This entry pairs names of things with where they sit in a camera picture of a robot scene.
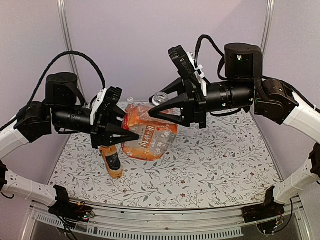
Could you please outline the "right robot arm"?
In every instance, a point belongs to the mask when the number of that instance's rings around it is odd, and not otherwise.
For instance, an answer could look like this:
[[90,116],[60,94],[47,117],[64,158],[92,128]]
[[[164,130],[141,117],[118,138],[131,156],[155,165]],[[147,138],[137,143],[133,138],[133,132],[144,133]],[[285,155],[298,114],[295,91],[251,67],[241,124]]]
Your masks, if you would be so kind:
[[207,126],[207,113],[221,116],[254,109],[279,125],[292,127],[315,142],[320,140],[320,112],[290,84],[263,76],[263,54],[256,45],[229,43],[221,53],[219,67],[225,70],[220,82],[199,83],[202,71],[197,57],[182,46],[172,47],[169,57],[179,78],[163,89],[175,98],[152,108],[151,117],[188,127]]

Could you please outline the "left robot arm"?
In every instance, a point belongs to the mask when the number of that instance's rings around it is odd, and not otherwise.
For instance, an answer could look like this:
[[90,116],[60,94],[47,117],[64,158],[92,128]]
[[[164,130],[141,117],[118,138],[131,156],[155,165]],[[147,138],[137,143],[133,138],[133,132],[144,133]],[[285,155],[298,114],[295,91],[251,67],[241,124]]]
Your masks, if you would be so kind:
[[1,130],[0,157],[51,135],[52,130],[89,134],[94,149],[138,140],[138,134],[122,128],[125,112],[117,105],[121,94],[119,87],[104,88],[93,107],[85,108],[76,74],[50,74],[45,81],[44,101],[27,104],[12,118],[12,123]]

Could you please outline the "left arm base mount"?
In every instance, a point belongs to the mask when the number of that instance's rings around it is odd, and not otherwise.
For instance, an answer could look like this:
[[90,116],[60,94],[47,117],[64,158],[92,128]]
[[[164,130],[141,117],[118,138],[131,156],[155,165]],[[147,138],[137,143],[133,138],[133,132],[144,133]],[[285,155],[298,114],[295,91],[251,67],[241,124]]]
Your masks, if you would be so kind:
[[55,203],[48,208],[50,214],[56,215],[74,222],[88,222],[95,216],[93,208],[86,205],[85,201],[73,203],[70,201],[66,188],[55,185]]

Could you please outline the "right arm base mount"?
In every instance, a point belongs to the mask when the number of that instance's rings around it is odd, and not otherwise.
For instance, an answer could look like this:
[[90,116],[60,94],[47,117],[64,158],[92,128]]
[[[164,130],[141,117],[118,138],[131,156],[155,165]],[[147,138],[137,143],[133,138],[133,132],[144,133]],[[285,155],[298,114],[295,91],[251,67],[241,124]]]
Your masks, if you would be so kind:
[[273,196],[275,187],[270,187],[264,195],[264,201],[259,204],[246,206],[241,209],[245,223],[256,222],[284,214],[284,204],[275,202]]

